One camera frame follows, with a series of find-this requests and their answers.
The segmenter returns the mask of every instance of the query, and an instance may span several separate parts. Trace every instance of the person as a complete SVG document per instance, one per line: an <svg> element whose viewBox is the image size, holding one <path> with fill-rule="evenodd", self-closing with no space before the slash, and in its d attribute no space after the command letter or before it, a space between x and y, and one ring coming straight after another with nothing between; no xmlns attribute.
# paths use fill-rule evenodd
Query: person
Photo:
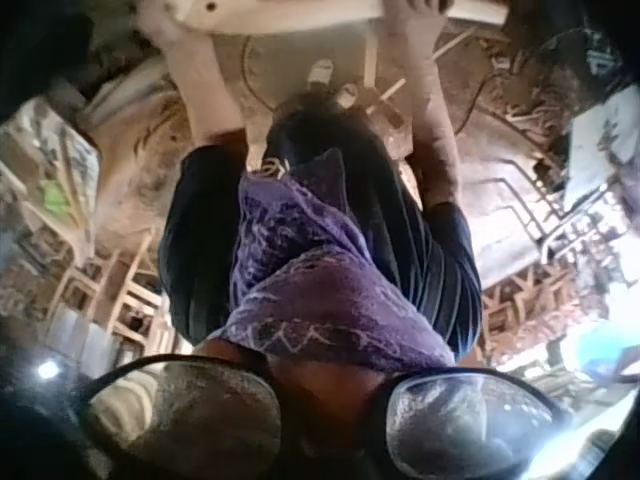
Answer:
<svg viewBox="0 0 640 480"><path fill-rule="evenodd" d="M366 122L317 92L276 118L264 168L247 173L245 122L212 39L160 0L138 5L196 147L159 251L173 324L195 355L268 370L319 456L357 448L385 380L454 366L478 335L481 286L433 58L449 3L385 0L413 99L407 160L422 210Z"/></svg>

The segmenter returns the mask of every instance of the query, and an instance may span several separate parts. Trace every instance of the glasses lens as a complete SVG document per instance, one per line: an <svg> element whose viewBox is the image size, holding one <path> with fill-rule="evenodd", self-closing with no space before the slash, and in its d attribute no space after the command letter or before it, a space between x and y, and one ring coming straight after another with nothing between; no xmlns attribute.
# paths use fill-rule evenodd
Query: glasses lens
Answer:
<svg viewBox="0 0 640 480"><path fill-rule="evenodd" d="M193 361L148 365L89 403L87 419L123 449L182 476L251 478L280 448L280 409L261 378Z"/></svg>
<svg viewBox="0 0 640 480"><path fill-rule="evenodd" d="M553 431L533 395L479 373L407 380L387 412L391 458L414 478L494 474L530 460Z"/></svg>

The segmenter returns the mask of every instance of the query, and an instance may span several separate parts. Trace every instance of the eyeglasses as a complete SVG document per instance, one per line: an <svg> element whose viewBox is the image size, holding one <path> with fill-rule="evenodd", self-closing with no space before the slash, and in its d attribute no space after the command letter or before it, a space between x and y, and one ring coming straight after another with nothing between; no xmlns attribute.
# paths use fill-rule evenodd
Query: eyeglasses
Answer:
<svg viewBox="0 0 640 480"><path fill-rule="evenodd" d="M284 478L300 447L277 383L217 359L143 358L75 392L70 408L116 462L163 476ZM382 385L359 433L382 478L514 478L567 422L525 382L446 368Z"/></svg>

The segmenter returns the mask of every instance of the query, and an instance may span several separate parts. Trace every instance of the hand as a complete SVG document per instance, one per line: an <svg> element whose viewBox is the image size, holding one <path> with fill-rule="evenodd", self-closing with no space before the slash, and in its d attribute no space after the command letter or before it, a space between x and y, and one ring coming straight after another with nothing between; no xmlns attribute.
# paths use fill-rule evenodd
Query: hand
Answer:
<svg viewBox="0 0 640 480"><path fill-rule="evenodd" d="M433 53L453 0L383 0L385 23L394 40L423 55Z"/></svg>
<svg viewBox="0 0 640 480"><path fill-rule="evenodd" d="M194 35L173 18L171 5L166 0L139 0L137 23L140 32L163 51Z"/></svg>

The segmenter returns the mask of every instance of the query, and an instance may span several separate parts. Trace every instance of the purple patterned cloth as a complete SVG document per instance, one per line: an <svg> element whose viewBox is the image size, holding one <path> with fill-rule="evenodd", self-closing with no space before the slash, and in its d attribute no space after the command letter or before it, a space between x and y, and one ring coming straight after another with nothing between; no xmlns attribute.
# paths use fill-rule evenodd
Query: purple patterned cloth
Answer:
<svg viewBox="0 0 640 480"><path fill-rule="evenodd" d="M339 153L325 157L279 180L243 176L232 313L220 338L381 372L453 365L442 337L377 270L349 218Z"/></svg>

